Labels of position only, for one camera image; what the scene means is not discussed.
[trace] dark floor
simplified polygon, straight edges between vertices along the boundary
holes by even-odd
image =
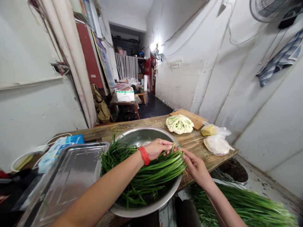
[[[147,92],[145,95],[146,104],[139,104],[140,119],[163,116],[170,114],[173,109],[164,104],[160,99],[152,93]]]

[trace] cauliflower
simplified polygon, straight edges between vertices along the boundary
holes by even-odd
[[[165,123],[169,131],[174,131],[177,134],[192,132],[193,130],[193,122],[181,114],[170,116],[166,119]]]

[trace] red wristband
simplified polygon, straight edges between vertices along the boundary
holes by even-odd
[[[141,152],[142,158],[144,160],[144,164],[147,166],[149,164],[149,162],[150,162],[149,157],[148,157],[148,153],[146,152],[146,150],[145,150],[145,148],[143,146],[139,147],[138,151]]]

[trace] window curtain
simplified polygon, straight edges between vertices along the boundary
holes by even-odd
[[[138,58],[115,53],[117,68],[121,79],[138,79]]]
[[[87,126],[92,128],[97,120],[96,110],[71,4],[69,0],[41,1],[70,67]]]

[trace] blue striped cloth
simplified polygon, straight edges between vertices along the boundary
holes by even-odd
[[[261,87],[264,87],[271,76],[281,69],[292,66],[301,52],[301,41],[303,29],[297,32],[289,42],[280,50],[256,75],[260,80]]]

